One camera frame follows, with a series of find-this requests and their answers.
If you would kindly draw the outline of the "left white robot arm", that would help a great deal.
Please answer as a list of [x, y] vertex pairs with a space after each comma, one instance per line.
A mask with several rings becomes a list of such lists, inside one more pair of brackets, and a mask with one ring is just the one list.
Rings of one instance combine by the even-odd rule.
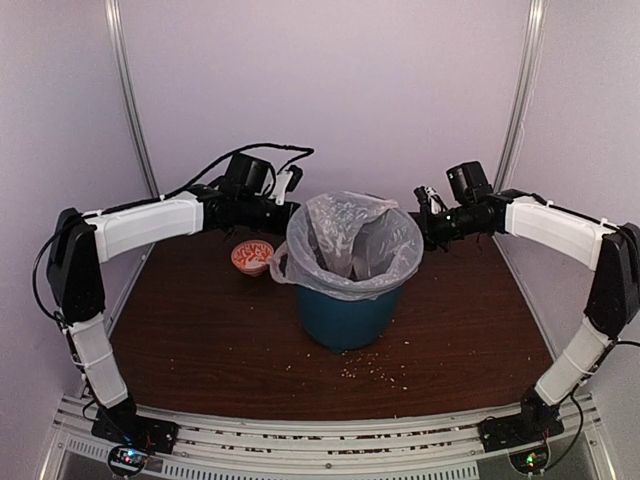
[[280, 169], [243, 152], [231, 153], [223, 175], [105, 210], [60, 213], [53, 235], [38, 253], [56, 305], [48, 312], [67, 337], [74, 363], [95, 402], [108, 412], [106, 429], [123, 444], [137, 442], [144, 424], [132, 404], [104, 325], [106, 294], [101, 267], [111, 259], [178, 236], [236, 227], [282, 235], [298, 203], [287, 200], [303, 176], [293, 161]]

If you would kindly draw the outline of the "blue plastic trash bin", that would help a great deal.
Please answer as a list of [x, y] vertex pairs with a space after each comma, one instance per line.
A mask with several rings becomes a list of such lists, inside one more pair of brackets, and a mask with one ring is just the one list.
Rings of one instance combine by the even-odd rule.
[[370, 345], [390, 325], [402, 282], [346, 280], [324, 290], [295, 288], [297, 314], [306, 333], [334, 353]]

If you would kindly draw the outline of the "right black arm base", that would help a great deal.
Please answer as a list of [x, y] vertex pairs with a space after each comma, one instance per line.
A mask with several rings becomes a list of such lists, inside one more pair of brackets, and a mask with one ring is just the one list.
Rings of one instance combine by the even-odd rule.
[[564, 432], [557, 404], [548, 405], [529, 388], [512, 415], [488, 416], [478, 424], [485, 453], [513, 450], [511, 466], [524, 475], [543, 474], [551, 465], [549, 439]]

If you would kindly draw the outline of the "pink plastic trash bag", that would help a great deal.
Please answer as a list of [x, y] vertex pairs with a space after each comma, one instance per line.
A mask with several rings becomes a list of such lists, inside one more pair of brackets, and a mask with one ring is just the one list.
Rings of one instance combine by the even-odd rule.
[[409, 280], [423, 253], [422, 233], [397, 201], [337, 191], [292, 215], [269, 271], [279, 284], [342, 301], [374, 300]]

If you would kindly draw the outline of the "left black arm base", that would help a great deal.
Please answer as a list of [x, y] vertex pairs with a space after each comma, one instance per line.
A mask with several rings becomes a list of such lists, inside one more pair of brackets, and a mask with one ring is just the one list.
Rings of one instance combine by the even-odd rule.
[[107, 466], [124, 479], [140, 474], [154, 454], [171, 454], [177, 440], [177, 423], [141, 416], [132, 397], [114, 407], [97, 404], [91, 434], [113, 443]]

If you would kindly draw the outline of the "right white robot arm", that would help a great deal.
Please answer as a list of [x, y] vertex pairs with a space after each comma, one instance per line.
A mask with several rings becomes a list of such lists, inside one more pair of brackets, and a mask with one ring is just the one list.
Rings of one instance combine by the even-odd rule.
[[550, 426], [550, 412], [596, 371], [638, 314], [639, 228], [571, 211], [536, 193], [497, 191], [477, 161], [454, 166], [446, 175], [455, 207], [447, 207], [432, 188], [414, 190], [419, 205], [414, 218], [426, 249], [447, 249], [472, 234], [511, 235], [559, 252], [594, 274], [576, 334], [513, 419], [513, 433], [530, 442]]

